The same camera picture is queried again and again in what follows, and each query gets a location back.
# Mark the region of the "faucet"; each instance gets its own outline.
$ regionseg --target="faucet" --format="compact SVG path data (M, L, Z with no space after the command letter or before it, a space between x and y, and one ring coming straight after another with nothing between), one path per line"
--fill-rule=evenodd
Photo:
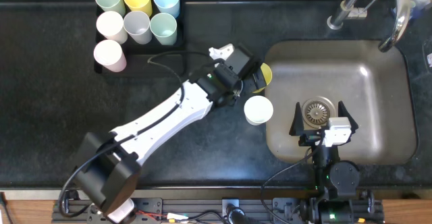
M327 19L327 25L334 30L340 29L344 25L344 20L348 18L364 18L366 17L367 9L376 0L373 0L369 5L363 8L354 8L354 4L357 0L345 0L340 3L339 8L336 10L333 16ZM389 51L402 37L411 12L411 0L396 0L396 22L393 28L393 32L389 38L380 42L378 49L381 52Z

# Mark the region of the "drain strainer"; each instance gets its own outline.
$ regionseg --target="drain strainer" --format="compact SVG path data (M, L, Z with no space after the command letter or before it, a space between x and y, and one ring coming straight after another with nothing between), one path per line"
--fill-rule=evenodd
M324 125L330 117L335 117L335 107L323 96L307 100L302 107L303 119L311 127Z

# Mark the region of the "stainless steel sink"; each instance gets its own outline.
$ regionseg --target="stainless steel sink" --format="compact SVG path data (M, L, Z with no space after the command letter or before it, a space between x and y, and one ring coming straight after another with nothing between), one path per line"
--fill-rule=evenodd
M396 48L378 50L379 41L286 41L265 58L273 80L265 96L274 114L267 122L271 152L287 162L306 151L289 135L297 102L311 129L337 117L343 101L359 129L339 147L341 159L359 164L405 163L416 150L416 130L404 57Z

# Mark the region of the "light pink cup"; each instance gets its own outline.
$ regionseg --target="light pink cup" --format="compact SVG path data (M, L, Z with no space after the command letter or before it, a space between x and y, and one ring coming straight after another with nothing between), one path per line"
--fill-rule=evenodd
M119 43L114 40L104 40L96 45L93 51L97 63L112 72L121 72L126 68L126 58Z

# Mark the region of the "wooden floor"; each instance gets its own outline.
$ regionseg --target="wooden floor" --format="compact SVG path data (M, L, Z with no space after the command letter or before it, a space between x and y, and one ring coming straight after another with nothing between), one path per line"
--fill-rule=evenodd
M9 209L15 224L51 223L54 200L11 200ZM432 200L384 200L385 223L432 223ZM1 209L3 224L7 222Z

